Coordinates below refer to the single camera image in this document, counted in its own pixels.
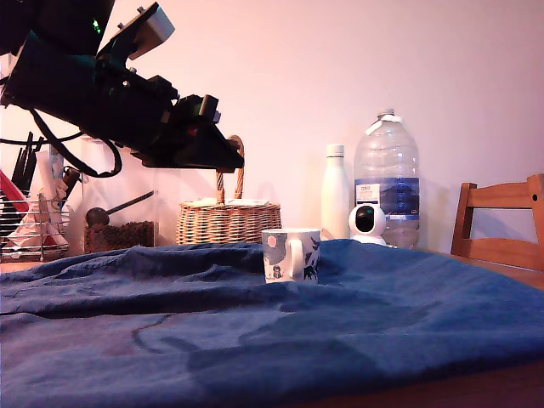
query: camera lens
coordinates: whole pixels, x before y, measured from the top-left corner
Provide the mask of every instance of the camera lens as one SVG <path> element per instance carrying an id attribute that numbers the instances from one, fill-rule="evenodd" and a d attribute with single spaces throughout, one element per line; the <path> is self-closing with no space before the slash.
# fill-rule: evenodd
<path id="1" fill-rule="evenodd" d="M 362 206 L 355 214 L 355 226 L 360 232 L 370 232 L 374 228 L 374 208 Z"/>

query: coffee beans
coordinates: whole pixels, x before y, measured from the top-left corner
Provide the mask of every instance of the coffee beans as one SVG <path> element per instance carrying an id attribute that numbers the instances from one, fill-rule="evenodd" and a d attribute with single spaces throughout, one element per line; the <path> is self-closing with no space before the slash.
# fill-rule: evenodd
<path id="1" fill-rule="evenodd" d="M 85 253 L 111 251 L 130 248 L 154 246 L 154 223 L 128 223 L 119 227 L 112 225 L 93 225 L 85 227 Z"/>

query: robotic arm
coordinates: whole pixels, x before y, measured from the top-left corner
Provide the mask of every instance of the robotic arm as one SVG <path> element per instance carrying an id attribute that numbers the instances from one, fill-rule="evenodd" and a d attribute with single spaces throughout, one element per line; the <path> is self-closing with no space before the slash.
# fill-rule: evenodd
<path id="1" fill-rule="evenodd" d="M 126 67 L 128 58 L 147 53 L 174 31 L 158 3 L 139 8 L 99 51 L 114 2 L 0 1 L 0 54 L 14 56 L 0 104 L 31 111 L 55 147 L 58 140 L 51 140 L 36 110 L 72 123 L 110 147 L 115 148 L 113 142 L 131 148 L 146 167 L 225 173 L 242 167 L 243 158 L 216 126 L 217 99 L 180 98 L 161 76 L 144 79 Z"/>

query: wicker basket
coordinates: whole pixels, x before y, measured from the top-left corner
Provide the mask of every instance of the wicker basket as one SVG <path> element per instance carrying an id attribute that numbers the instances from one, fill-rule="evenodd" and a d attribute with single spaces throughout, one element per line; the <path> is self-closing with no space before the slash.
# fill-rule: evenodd
<path id="1" fill-rule="evenodd" d="M 244 145 L 238 136 L 229 142 L 244 156 Z M 238 170 L 235 199 L 241 199 L 244 169 Z M 217 173 L 217 203 L 184 202 L 178 215 L 176 242 L 179 245 L 202 242 L 261 243 L 263 230 L 281 228 L 280 204 L 225 204 L 223 174 Z"/>

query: plastic container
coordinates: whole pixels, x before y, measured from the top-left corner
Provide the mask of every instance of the plastic container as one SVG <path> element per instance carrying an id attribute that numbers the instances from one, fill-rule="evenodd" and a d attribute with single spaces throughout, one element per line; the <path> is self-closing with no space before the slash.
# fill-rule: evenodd
<path id="1" fill-rule="evenodd" d="M 355 205 L 383 210 L 388 245 L 413 248 L 419 240 L 419 155 L 393 109 L 379 113 L 361 138 L 354 157 Z"/>
<path id="2" fill-rule="evenodd" d="M 326 170 L 321 188 L 321 239 L 349 238 L 349 182 L 343 165 L 343 145 L 326 147 Z"/>

